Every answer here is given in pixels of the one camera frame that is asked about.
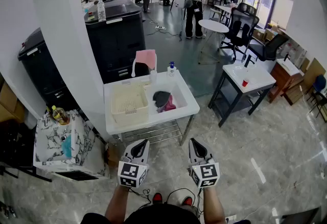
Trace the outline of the brown cardboard box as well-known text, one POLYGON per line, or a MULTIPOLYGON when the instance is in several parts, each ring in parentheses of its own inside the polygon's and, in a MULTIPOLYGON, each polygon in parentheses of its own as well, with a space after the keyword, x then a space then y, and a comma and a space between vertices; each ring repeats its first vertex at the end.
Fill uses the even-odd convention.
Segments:
POLYGON ((271 29, 255 29, 253 37, 260 42, 271 41, 277 34, 283 34, 283 30, 278 26, 272 26, 271 29))
POLYGON ((23 123, 25 120, 25 107, 9 85, 4 82, 0 90, 0 122, 7 120, 23 123))

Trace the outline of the white curved faucet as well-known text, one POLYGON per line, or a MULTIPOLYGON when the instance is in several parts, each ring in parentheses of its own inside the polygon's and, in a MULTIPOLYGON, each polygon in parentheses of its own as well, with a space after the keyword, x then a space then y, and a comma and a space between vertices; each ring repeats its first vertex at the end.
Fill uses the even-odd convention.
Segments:
MULTIPOLYGON (((136 74, 135 74, 135 65, 136 65, 136 63, 137 63, 137 62, 136 62, 136 59, 134 59, 133 64, 132 64, 132 73, 131 73, 131 77, 132 77, 132 78, 134 78, 134 77, 136 76, 136 74)), ((156 70, 156 67, 155 67, 155 69, 153 69, 153 70, 150 71, 149 75, 150 75, 150 81, 151 81, 152 83, 155 83, 155 81, 156 81, 156 76, 157 76, 157 70, 156 70)))

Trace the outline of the blue chair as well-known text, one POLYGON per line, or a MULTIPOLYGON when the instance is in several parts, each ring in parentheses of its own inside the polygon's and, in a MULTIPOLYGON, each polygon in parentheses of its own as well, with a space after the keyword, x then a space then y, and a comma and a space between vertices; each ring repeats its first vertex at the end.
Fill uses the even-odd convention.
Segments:
POLYGON ((320 93, 326 87, 326 84, 327 84, 327 80, 324 77, 324 75, 318 75, 314 83, 307 90, 307 93, 310 93, 310 96, 307 99, 307 101, 309 101, 312 97, 314 97, 316 93, 320 93))

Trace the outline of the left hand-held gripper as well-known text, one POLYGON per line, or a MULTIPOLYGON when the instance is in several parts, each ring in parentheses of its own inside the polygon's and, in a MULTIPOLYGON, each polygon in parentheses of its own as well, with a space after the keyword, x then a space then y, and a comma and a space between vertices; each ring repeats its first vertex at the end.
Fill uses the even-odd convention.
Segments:
POLYGON ((118 183, 121 186, 129 188, 139 188, 145 180, 149 165, 149 148, 150 142, 146 139, 138 140, 129 144, 124 152, 124 156, 130 159, 140 159, 139 162, 119 161, 118 183))

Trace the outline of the marble pattern sink cabinet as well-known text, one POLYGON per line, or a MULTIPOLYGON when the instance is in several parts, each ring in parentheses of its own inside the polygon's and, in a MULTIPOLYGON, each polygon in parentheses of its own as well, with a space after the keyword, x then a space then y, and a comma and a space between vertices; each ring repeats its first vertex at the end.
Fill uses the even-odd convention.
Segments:
POLYGON ((104 143, 94 134, 76 110, 67 112, 70 122, 60 125, 51 117, 47 127, 43 117, 35 131, 33 164, 36 168, 75 181, 110 178, 104 160, 104 143), (63 154, 62 137, 71 134, 72 156, 63 154))

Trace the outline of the red cloth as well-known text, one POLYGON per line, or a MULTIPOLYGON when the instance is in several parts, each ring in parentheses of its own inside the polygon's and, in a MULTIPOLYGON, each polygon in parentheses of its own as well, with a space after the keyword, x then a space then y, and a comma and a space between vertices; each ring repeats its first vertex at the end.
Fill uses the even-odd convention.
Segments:
POLYGON ((176 105, 173 104, 173 96, 169 95, 167 103, 164 106, 159 107, 157 109, 157 112, 161 113, 161 112, 164 112, 164 111, 170 111, 170 110, 174 110, 174 109, 176 109, 176 105))

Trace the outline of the white rectangular desk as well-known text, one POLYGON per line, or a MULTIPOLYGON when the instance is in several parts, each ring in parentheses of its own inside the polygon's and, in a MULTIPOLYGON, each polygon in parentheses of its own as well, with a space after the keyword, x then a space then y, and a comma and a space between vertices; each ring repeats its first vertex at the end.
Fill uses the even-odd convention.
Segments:
POLYGON ((214 5, 215 8, 214 9, 211 9, 213 11, 213 16, 215 14, 218 14, 219 17, 218 17, 218 22, 223 22, 224 19, 225 19, 225 22, 226 23, 229 23, 230 21, 230 18, 231 18, 231 10, 232 10, 232 7, 227 7, 227 6, 221 6, 221 5, 214 5))

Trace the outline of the dark grey cloth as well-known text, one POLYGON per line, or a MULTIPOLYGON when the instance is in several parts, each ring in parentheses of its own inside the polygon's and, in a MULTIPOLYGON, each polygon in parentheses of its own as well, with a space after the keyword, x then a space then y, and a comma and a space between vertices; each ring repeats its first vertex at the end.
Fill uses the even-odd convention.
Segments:
POLYGON ((157 91, 153 95, 153 101, 157 108, 161 108, 168 103, 171 93, 165 91, 157 91))

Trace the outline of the white sink unit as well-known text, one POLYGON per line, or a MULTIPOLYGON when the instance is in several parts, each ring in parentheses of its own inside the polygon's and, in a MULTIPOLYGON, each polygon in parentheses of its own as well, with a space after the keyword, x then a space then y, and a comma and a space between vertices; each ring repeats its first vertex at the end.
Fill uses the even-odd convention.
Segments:
POLYGON ((175 71, 174 77, 169 77, 166 72, 157 73, 155 83, 150 81, 150 75, 134 77, 122 81, 112 82, 104 85, 105 121, 106 130, 109 135, 119 139, 124 146, 143 138, 143 135, 131 136, 129 132, 147 129, 153 126, 175 121, 184 117, 193 118, 199 112, 199 105, 187 86, 179 71, 175 71), (111 94, 114 85, 140 83, 143 85, 149 103, 149 117, 144 123, 130 126, 118 126, 111 114, 111 94), (176 109, 170 111, 157 112, 157 107, 153 101, 153 95, 157 91, 165 91, 173 96, 173 104, 176 109))

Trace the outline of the pink cloth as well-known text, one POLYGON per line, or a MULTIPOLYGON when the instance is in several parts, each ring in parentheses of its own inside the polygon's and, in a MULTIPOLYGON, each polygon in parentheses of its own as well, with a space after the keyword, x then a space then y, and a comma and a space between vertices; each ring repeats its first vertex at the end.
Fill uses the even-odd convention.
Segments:
POLYGON ((155 50, 136 51, 135 62, 146 64, 149 69, 156 70, 157 57, 155 50))

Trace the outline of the teal cloth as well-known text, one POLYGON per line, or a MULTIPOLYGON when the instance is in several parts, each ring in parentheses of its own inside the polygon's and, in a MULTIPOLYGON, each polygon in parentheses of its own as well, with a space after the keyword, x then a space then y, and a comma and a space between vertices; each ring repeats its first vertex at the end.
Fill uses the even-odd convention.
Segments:
POLYGON ((71 134, 62 137, 61 148, 66 157, 70 158, 72 156, 71 134))

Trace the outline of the cream perforated basket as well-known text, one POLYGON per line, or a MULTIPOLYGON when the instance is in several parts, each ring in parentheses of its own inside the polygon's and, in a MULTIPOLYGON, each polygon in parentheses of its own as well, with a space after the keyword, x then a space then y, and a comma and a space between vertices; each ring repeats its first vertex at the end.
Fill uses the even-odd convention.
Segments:
POLYGON ((112 117, 118 126, 144 123, 149 117, 149 103, 140 83, 114 85, 110 106, 112 117))

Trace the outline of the black metal table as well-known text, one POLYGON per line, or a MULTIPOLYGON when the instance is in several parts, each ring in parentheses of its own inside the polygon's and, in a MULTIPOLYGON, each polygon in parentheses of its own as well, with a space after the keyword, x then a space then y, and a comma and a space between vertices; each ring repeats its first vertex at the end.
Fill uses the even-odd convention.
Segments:
POLYGON ((13 168, 51 183, 51 179, 37 174, 33 164, 34 141, 35 130, 28 129, 24 123, 13 119, 0 122, 0 175, 18 178, 8 171, 13 168))

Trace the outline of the black mesh office chair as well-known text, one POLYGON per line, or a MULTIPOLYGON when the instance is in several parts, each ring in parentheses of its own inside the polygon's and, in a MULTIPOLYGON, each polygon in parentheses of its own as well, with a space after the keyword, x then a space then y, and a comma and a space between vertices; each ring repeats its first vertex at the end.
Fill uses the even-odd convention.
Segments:
POLYGON ((239 3, 237 9, 250 15, 256 15, 256 8, 246 3, 239 3))
POLYGON ((236 52, 244 54, 239 47, 248 46, 259 21, 260 19, 255 14, 250 14, 238 8, 231 9, 228 32, 224 34, 229 42, 222 41, 221 43, 226 44, 226 46, 221 47, 221 49, 231 49, 233 51, 233 62, 236 60, 236 52))

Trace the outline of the white side table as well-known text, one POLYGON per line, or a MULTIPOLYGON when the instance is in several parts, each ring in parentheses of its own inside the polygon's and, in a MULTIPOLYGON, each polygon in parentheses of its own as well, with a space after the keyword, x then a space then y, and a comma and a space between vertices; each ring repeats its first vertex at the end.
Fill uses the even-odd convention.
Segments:
POLYGON ((249 108, 248 114, 251 115, 275 82, 276 80, 259 65, 251 64, 247 68, 242 64, 224 65, 208 108, 219 115, 219 127, 222 127, 232 113, 249 108), (245 78, 249 79, 249 83, 242 87, 245 78))

